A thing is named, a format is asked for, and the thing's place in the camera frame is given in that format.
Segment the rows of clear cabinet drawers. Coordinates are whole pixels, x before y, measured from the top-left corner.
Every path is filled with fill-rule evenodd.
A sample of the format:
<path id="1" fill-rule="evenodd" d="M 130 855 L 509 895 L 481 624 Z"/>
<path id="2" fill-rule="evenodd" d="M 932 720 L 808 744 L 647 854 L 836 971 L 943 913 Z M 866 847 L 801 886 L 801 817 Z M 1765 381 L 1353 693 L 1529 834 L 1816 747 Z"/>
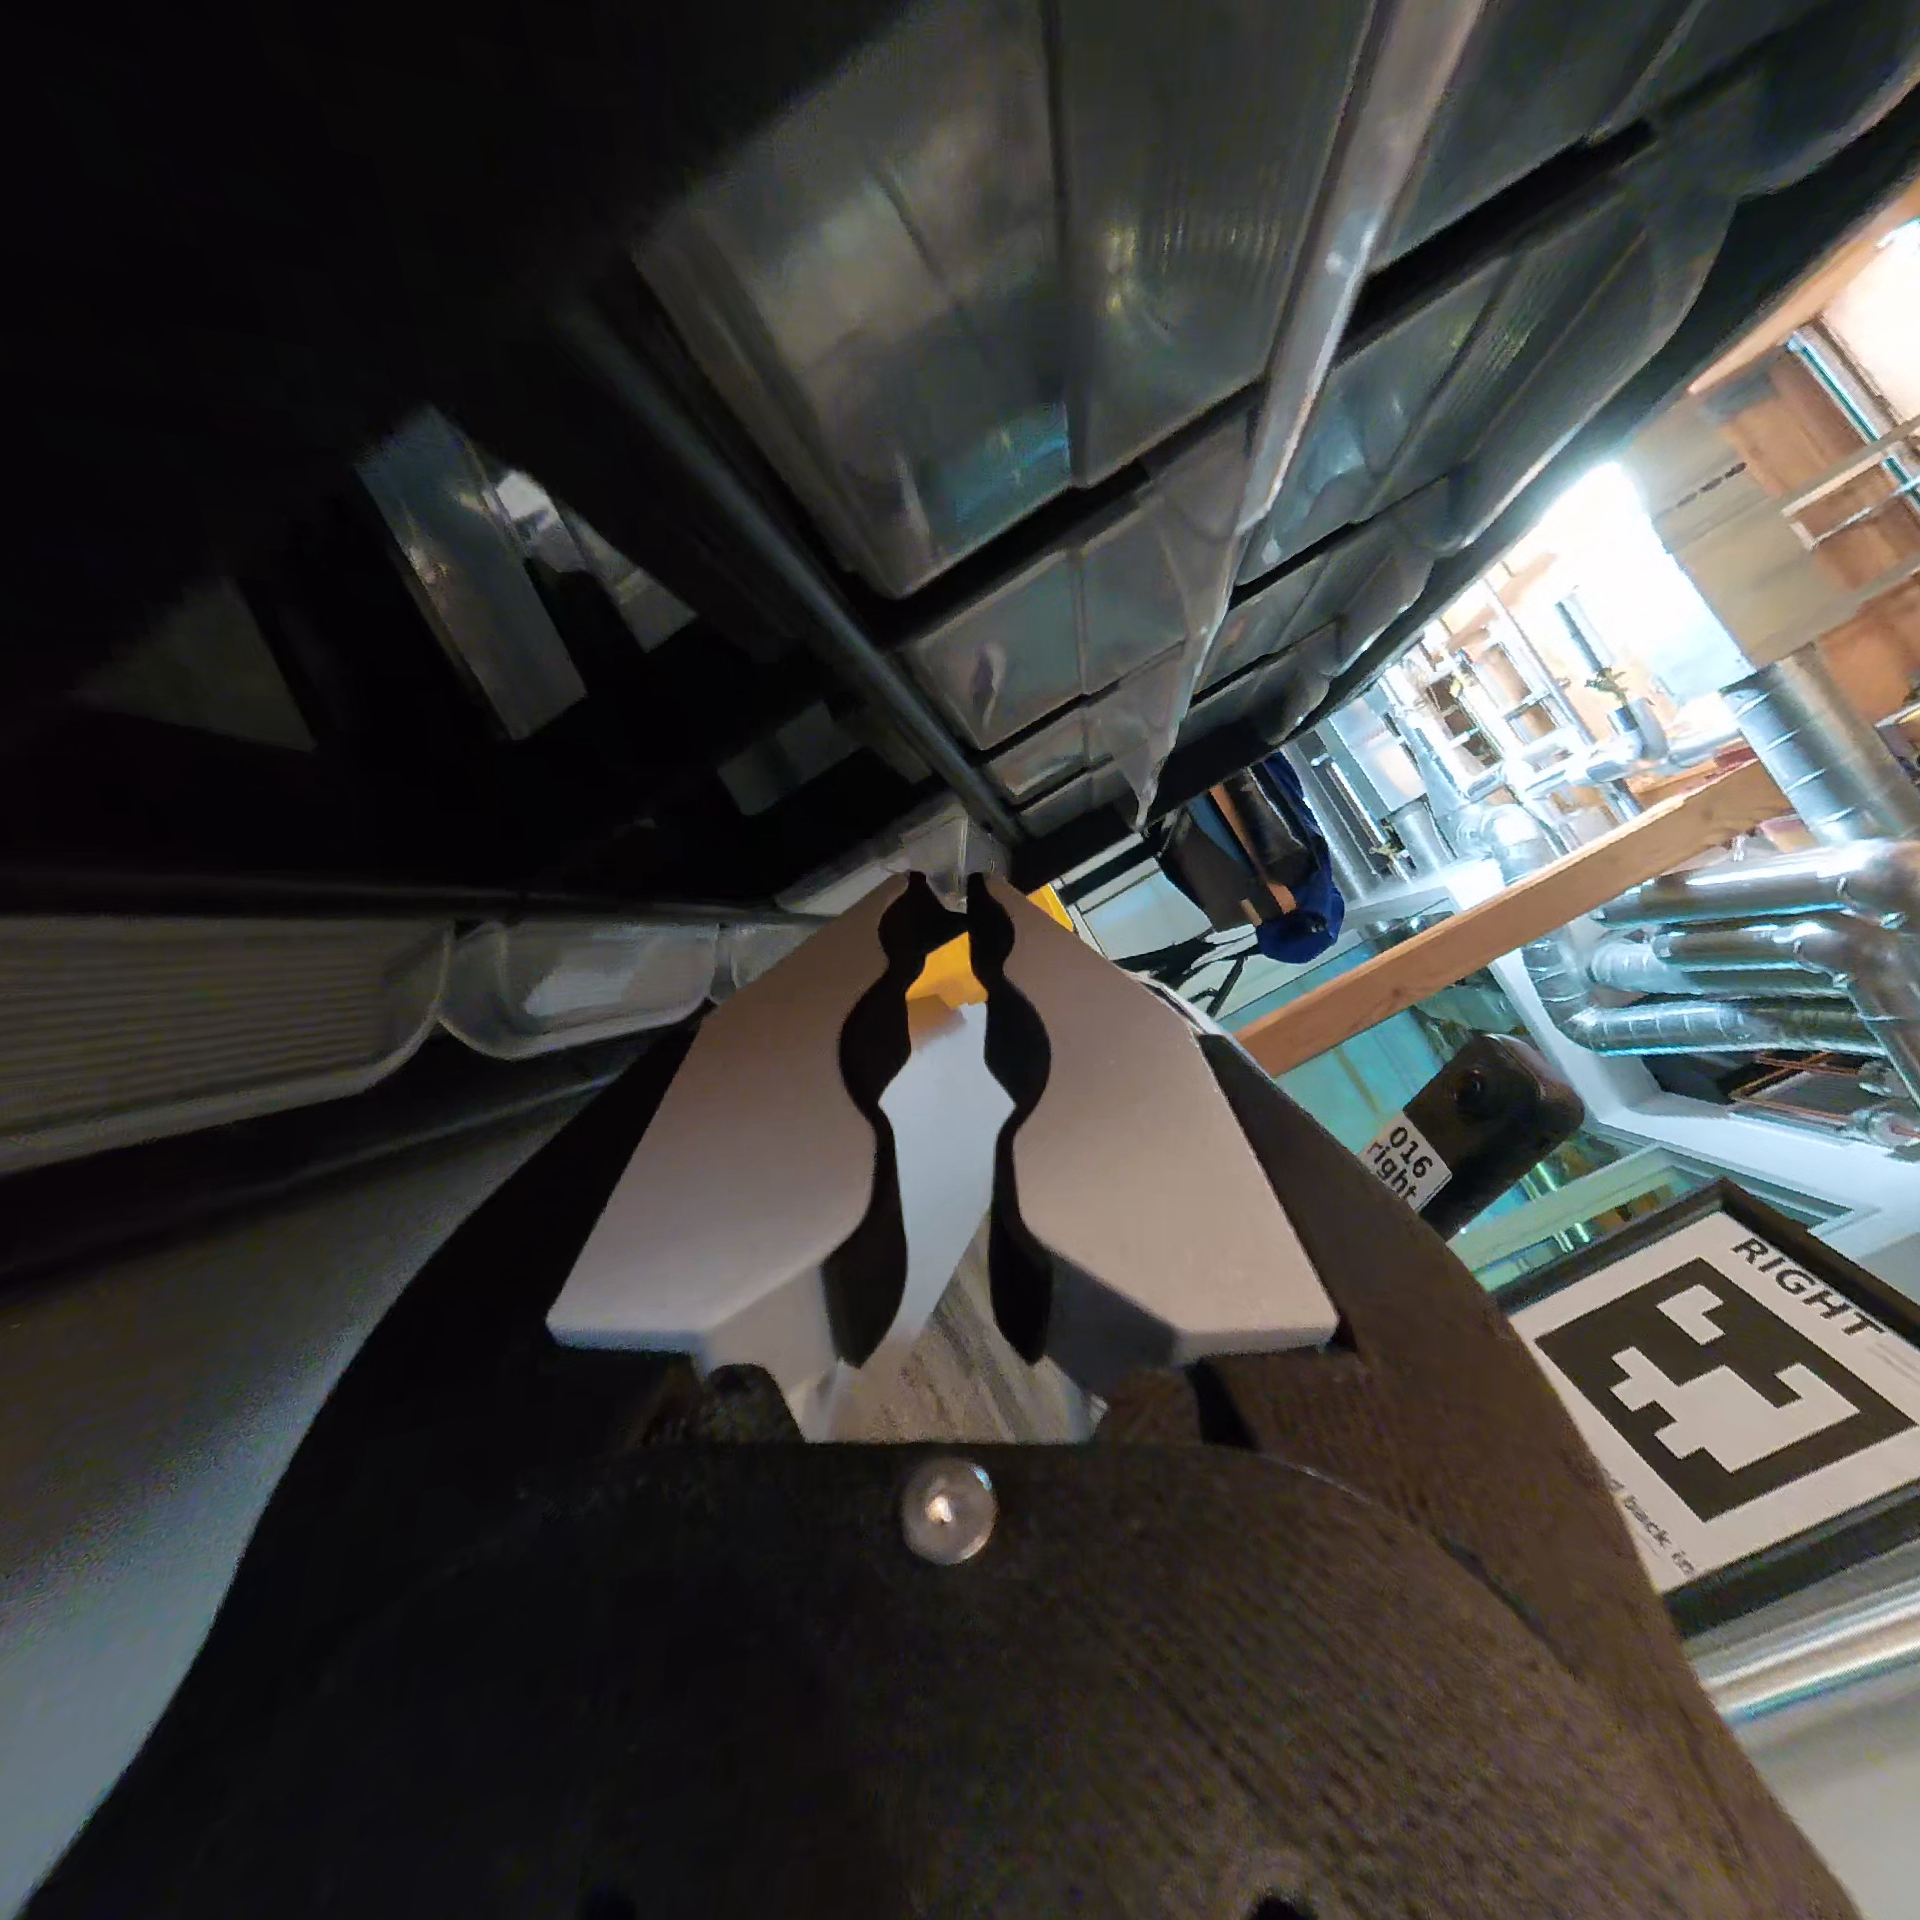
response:
<path id="1" fill-rule="evenodd" d="M 1916 106 L 1916 3 L 911 3 L 358 483 L 512 737 L 774 612 L 1000 835 L 1283 741 Z"/>

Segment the person in blue clothing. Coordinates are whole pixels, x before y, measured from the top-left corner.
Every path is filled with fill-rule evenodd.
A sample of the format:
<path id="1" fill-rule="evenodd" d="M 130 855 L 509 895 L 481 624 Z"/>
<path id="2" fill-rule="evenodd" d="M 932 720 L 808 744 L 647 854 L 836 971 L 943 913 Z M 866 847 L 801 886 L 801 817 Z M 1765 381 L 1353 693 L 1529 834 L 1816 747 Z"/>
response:
<path id="1" fill-rule="evenodd" d="M 1313 964 L 1342 934 L 1332 851 L 1283 756 L 1227 773 L 1141 835 L 1215 930 L 1251 927 L 1272 964 Z"/>

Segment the chrome metal tube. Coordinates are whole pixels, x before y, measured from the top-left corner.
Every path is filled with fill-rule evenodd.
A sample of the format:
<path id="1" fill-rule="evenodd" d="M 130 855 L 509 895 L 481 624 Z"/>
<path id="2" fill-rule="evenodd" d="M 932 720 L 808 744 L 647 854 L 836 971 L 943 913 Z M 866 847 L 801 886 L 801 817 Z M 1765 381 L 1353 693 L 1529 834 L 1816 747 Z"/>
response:
<path id="1" fill-rule="evenodd" d="M 1769 1623 L 1727 1623 L 1694 1635 L 1688 1658 L 1729 1729 L 1827 1708 L 1885 1683 L 1905 1685 L 1916 1680 L 1916 1581 L 1791 1603 Z"/>

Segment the wooden beam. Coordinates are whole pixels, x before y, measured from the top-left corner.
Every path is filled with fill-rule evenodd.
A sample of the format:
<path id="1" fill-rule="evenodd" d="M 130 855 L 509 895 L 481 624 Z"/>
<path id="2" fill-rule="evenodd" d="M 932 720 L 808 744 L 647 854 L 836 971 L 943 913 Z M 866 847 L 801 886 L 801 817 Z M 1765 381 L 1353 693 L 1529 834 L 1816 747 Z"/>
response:
<path id="1" fill-rule="evenodd" d="M 1285 1075 L 1783 811 L 1787 794 L 1761 763 L 1738 768 L 1247 1021 L 1237 1046 L 1266 1075 Z"/>

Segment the desk with wooden edge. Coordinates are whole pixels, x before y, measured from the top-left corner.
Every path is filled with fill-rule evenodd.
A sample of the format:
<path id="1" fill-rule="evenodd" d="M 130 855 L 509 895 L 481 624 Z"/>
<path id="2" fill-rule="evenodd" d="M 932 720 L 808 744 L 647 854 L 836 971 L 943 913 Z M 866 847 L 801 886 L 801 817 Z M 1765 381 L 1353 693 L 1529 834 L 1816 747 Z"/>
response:
<path id="1" fill-rule="evenodd" d="M 3 1918 L 1111 1918 L 1022 1734 L 762 1717 L 563 1509 L 673 1362 L 546 1334 L 695 1030 L 3 1181 Z"/>

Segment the yellow plastic bin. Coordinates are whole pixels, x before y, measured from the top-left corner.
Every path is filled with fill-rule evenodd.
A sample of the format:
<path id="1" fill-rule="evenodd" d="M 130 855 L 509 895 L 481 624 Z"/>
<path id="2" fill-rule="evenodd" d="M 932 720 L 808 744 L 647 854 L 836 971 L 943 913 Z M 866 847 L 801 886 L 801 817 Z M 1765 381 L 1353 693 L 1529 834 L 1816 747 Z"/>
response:
<path id="1" fill-rule="evenodd" d="M 954 907 L 922 876 L 911 876 L 884 915 L 881 938 L 897 968 L 914 964 L 911 978 L 901 979 L 906 1056 L 955 1032 L 967 1011 L 986 1005 L 986 987 L 971 971 L 967 902 Z"/>

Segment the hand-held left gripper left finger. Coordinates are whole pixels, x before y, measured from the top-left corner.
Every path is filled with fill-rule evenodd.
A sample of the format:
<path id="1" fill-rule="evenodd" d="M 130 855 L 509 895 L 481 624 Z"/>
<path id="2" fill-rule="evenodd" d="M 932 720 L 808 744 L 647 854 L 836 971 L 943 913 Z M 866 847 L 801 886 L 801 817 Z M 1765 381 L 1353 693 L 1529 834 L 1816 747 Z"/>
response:
<path id="1" fill-rule="evenodd" d="M 697 1026 L 549 1308 L 558 1345 L 759 1369 L 833 1438 L 904 1295 L 879 1095 L 926 951 L 930 886 L 894 876 Z"/>

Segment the bundle of silver pipes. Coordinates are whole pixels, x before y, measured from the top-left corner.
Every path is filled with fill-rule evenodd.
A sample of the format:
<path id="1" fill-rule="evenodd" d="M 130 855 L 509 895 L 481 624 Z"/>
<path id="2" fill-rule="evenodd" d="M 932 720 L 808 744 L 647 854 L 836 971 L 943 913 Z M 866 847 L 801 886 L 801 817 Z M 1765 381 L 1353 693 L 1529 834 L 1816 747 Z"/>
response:
<path id="1" fill-rule="evenodd" d="M 1916 842 L 1848 842 L 1641 881 L 1523 946 L 1594 1056 L 1871 1052 L 1916 1097 Z"/>

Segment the corrugated silver duct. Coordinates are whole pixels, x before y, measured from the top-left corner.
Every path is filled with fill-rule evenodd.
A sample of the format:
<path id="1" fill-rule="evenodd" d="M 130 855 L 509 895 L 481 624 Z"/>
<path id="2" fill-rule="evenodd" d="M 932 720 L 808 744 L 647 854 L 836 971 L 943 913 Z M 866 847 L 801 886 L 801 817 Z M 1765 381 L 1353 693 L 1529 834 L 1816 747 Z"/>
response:
<path id="1" fill-rule="evenodd" d="M 1819 648 L 1722 691 L 1739 737 L 1813 834 L 1837 902 L 1916 925 L 1916 783 L 1857 717 Z"/>

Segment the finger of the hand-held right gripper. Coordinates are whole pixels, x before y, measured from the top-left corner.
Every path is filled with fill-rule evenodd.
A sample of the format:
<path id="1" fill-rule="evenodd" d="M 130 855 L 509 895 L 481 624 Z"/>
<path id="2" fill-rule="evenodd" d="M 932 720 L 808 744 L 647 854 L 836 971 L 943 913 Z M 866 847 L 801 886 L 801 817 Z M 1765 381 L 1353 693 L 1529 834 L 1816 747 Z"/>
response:
<path id="1" fill-rule="evenodd" d="M 941 1308 L 991 1194 L 1005 1090 L 983 1036 L 926 1036 L 881 1095 L 897 1149 L 904 1290 L 881 1354 L 904 1354 Z"/>

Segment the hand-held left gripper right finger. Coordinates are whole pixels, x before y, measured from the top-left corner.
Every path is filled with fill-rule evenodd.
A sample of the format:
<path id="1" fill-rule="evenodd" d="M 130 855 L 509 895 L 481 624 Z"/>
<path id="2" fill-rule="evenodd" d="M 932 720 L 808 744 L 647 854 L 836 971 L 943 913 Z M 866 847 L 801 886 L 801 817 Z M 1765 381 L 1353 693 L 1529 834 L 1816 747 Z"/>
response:
<path id="1" fill-rule="evenodd" d="M 1022 1362 L 1134 1371 L 1321 1350 L 1339 1311 L 1180 1002 L 1000 880 L 967 886 L 994 1137 L 990 1303 Z"/>

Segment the black drawer cabinet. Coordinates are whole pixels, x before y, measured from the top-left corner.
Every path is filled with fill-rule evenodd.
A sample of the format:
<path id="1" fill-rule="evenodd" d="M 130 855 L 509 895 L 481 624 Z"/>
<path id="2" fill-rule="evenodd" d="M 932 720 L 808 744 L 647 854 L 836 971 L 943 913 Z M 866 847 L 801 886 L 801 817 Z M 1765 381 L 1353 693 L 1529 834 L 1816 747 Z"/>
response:
<path id="1" fill-rule="evenodd" d="M 1012 841 L 859 747 L 740 815 L 723 770 L 863 661 L 795 612 L 779 658 L 705 615 L 647 658 L 540 561 L 585 706 L 512 737 L 362 460 L 498 403 L 662 207 L 904 6 L 3 3 L 3 915 L 740 918 L 943 826 L 1055 880 L 1375 680 L 1916 179 L 1905 107 L 1746 261 L 1739 331 L 1598 417 L 1296 731 L 1224 741 L 1173 798 Z"/>

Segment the ribbed translucent plastic panel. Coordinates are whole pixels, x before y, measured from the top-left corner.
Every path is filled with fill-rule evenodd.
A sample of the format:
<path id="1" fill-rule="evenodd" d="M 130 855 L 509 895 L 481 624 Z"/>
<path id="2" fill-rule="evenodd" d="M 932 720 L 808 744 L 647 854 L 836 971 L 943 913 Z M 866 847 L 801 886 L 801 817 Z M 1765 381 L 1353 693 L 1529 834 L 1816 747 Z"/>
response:
<path id="1" fill-rule="evenodd" d="M 527 1064 L 680 1026 L 827 915 L 3 918 L 3 1174 L 371 1090 L 429 1040 Z"/>

